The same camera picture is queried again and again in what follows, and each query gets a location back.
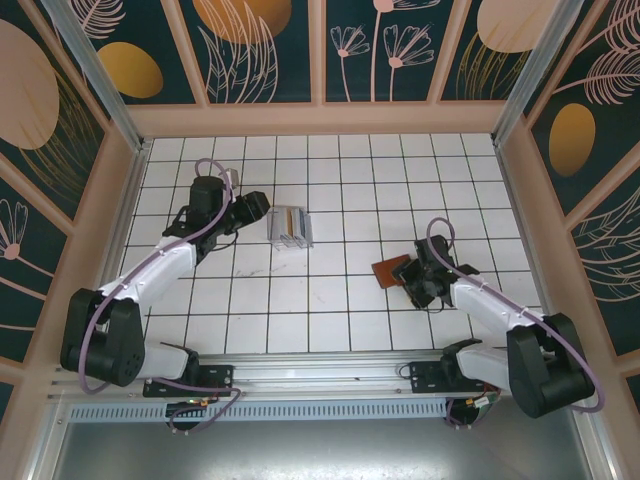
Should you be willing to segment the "aluminium mounting rail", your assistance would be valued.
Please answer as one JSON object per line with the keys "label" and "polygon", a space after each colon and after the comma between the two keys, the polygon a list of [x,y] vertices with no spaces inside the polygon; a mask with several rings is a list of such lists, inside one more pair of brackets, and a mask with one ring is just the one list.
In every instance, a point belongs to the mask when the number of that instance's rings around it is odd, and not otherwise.
{"label": "aluminium mounting rail", "polygon": [[247,401],[408,398],[403,366],[437,361],[440,350],[205,355],[204,365],[234,367],[232,384]]}

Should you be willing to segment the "aluminium side rail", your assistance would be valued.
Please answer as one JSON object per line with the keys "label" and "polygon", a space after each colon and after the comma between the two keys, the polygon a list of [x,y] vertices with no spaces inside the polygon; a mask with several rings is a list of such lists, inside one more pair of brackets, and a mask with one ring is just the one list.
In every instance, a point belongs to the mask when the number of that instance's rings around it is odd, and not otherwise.
{"label": "aluminium side rail", "polygon": [[515,202],[516,219],[524,235],[527,258],[545,313],[555,311],[548,279],[548,248],[543,245],[547,233],[544,208],[548,206],[547,186],[542,177],[539,155],[526,141],[510,139],[497,147],[498,159],[506,174],[510,198]]}
{"label": "aluminium side rail", "polygon": [[116,209],[111,234],[105,249],[101,272],[97,285],[101,286],[113,280],[119,272],[120,262],[125,248],[126,236],[133,217],[137,194],[142,183],[152,141],[144,138],[140,148],[132,158],[125,176],[122,194]]}

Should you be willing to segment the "green circuit board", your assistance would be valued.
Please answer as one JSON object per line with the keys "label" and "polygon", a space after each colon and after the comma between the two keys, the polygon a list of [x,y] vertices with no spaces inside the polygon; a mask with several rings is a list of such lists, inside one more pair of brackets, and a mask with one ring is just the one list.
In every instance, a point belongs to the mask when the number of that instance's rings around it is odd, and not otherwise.
{"label": "green circuit board", "polygon": [[488,391],[478,397],[468,399],[466,404],[475,408],[478,411],[478,416],[482,417],[490,411],[492,406],[497,403],[500,398],[500,391]]}

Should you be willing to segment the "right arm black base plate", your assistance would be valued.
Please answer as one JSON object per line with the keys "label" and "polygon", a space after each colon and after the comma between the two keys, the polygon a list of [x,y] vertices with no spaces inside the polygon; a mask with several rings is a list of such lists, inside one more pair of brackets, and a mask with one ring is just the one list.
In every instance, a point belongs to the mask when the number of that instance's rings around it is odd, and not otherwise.
{"label": "right arm black base plate", "polygon": [[485,392],[482,381],[464,377],[458,367],[445,367],[440,361],[410,362],[408,377],[414,394],[479,396]]}

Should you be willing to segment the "aluminium frame post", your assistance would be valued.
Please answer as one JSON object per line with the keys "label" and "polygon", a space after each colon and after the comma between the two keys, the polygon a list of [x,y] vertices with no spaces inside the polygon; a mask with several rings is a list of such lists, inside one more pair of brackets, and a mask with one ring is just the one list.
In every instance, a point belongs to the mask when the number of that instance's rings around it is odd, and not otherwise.
{"label": "aluminium frame post", "polygon": [[571,28],[580,24],[578,17],[584,3],[585,0],[559,0],[554,7],[493,128],[491,138],[496,150],[508,140]]}
{"label": "aluminium frame post", "polygon": [[74,58],[84,68],[89,82],[93,85],[112,120],[122,133],[128,146],[135,154],[141,152],[143,137],[129,111],[115,88],[96,50],[83,32],[72,7],[66,0],[41,0],[50,18],[56,23],[62,38],[73,53]]}

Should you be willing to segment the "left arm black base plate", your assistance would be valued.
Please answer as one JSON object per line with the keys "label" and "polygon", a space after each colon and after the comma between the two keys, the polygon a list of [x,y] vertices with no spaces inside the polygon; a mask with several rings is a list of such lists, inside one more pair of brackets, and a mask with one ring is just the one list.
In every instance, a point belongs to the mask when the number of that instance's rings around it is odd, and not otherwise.
{"label": "left arm black base plate", "polygon": [[228,397],[233,386],[233,366],[231,365],[201,365],[187,370],[173,383],[181,388],[152,380],[143,386],[142,395],[145,398],[207,398]]}

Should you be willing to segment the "clear acrylic card stand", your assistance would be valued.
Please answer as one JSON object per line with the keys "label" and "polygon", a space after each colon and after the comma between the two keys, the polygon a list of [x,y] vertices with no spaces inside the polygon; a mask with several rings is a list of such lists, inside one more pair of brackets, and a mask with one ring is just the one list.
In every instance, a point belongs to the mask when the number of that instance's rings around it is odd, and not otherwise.
{"label": "clear acrylic card stand", "polygon": [[295,208],[301,208],[297,206],[274,206],[267,214],[267,238],[274,248],[277,250],[282,249],[309,249],[313,247],[313,230],[312,238],[309,242],[297,241],[294,237],[290,241],[282,241],[276,236],[276,228],[274,227],[274,214],[279,208],[288,207],[291,211]]}

